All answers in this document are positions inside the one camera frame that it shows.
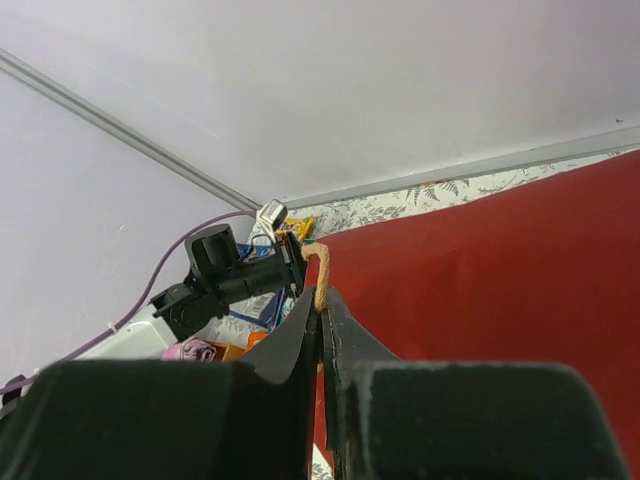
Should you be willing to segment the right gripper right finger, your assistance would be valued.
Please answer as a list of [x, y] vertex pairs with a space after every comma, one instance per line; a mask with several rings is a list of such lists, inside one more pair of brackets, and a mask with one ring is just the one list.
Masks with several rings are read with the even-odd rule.
[[573, 368], [404, 361], [331, 290], [322, 316], [327, 446], [339, 479], [627, 479]]

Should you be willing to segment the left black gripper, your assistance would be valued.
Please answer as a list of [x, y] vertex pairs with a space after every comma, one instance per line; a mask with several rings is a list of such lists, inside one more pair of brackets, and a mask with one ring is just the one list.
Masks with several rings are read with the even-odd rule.
[[277, 237], [268, 256], [242, 261], [227, 278], [227, 302], [236, 303], [285, 290], [297, 297], [303, 290], [305, 260], [293, 234]]

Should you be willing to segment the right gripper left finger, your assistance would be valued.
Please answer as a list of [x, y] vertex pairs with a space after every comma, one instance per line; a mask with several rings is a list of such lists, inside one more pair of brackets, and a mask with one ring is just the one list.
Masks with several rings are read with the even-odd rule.
[[76, 360], [45, 369], [1, 432], [5, 479], [306, 479], [314, 292], [234, 361]]

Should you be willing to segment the green Fox's candy bag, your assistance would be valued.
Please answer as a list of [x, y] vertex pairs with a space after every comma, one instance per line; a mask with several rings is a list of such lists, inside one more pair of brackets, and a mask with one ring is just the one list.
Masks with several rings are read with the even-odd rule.
[[286, 320], [286, 318], [289, 316], [290, 312], [292, 311], [295, 303], [296, 303], [296, 300], [290, 297], [286, 297], [283, 300], [281, 310], [280, 310], [280, 322], [284, 322]]

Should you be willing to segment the orange candy bag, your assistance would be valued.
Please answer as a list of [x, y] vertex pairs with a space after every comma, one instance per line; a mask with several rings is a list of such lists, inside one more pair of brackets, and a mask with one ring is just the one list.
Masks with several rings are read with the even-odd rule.
[[247, 339], [239, 344], [222, 343], [224, 353], [222, 356], [223, 362], [230, 362], [238, 360], [245, 353], [250, 351], [255, 345], [264, 340], [268, 336], [267, 332], [251, 332]]

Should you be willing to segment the yellow M&M's candy pack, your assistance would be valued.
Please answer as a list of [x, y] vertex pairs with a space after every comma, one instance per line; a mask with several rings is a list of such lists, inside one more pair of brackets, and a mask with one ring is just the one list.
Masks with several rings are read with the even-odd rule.
[[315, 218], [313, 215], [303, 218], [287, 217], [277, 230], [278, 234], [291, 232], [298, 242], [309, 239], [314, 230]]

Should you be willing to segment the red paper bag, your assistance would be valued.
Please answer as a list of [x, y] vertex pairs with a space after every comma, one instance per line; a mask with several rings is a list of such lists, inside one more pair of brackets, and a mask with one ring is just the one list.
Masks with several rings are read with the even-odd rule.
[[639, 469], [639, 156], [334, 233], [330, 282], [404, 359], [568, 364]]

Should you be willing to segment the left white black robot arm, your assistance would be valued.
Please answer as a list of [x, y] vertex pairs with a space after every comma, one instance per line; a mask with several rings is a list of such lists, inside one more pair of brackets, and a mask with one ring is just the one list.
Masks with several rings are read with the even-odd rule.
[[125, 317], [63, 359], [139, 359], [157, 357], [229, 314], [240, 301], [286, 290], [298, 293], [306, 262], [300, 243], [287, 232], [266, 237], [265, 255], [242, 255], [231, 228], [209, 227], [185, 240], [190, 269], [185, 279]]

